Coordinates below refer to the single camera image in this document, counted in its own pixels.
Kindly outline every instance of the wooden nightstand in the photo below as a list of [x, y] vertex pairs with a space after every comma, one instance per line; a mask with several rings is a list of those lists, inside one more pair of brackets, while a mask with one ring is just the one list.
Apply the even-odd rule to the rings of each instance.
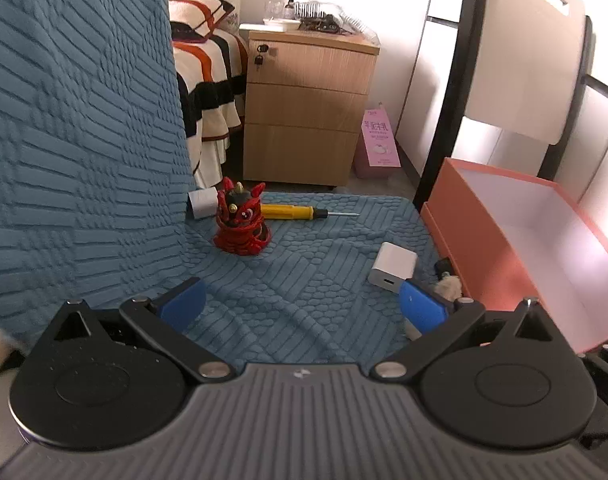
[[244, 179], [344, 186], [378, 54], [362, 36], [251, 31]]

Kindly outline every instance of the glass cup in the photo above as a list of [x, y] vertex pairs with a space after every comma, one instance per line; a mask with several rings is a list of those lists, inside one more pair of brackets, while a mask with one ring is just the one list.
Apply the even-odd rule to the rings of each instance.
[[277, 20], [284, 17], [284, 6], [282, 2], [268, 0], [264, 5], [264, 18], [267, 20]]

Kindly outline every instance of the bed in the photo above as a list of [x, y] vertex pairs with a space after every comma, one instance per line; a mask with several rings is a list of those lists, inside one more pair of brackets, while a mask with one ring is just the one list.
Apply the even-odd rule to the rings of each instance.
[[[191, 171], [196, 185], [214, 186], [222, 180], [221, 165], [226, 161], [229, 135], [243, 125], [244, 93], [246, 87], [247, 47], [244, 40], [231, 31], [225, 18], [234, 7], [217, 14], [217, 1], [169, 0], [169, 17], [173, 38], [173, 58], [177, 70], [186, 142], [191, 159]], [[208, 14], [204, 2], [213, 2], [210, 26], [204, 23], [204, 35], [194, 34], [196, 23], [188, 24], [182, 8], [199, 4], [197, 12]]]

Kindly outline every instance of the screwdriver handle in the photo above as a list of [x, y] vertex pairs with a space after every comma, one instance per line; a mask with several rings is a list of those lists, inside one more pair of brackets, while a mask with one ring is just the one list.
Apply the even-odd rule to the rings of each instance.
[[328, 211], [305, 205], [261, 204], [261, 214], [271, 220], [313, 220], [327, 218]]

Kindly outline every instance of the black circular motor housing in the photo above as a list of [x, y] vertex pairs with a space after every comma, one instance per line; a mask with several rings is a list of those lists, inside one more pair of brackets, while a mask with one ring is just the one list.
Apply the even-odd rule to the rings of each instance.
[[[11, 411], [25, 436], [66, 449], [111, 449], [177, 415], [185, 382], [169, 359], [112, 341], [87, 307], [58, 317], [11, 387]], [[81, 328], [58, 336], [67, 324]]]
[[421, 378], [420, 394], [448, 430], [504, 449], [573, 438], [596, 403], [590, 375], [565, 341], [510, 334], [436, 360]]

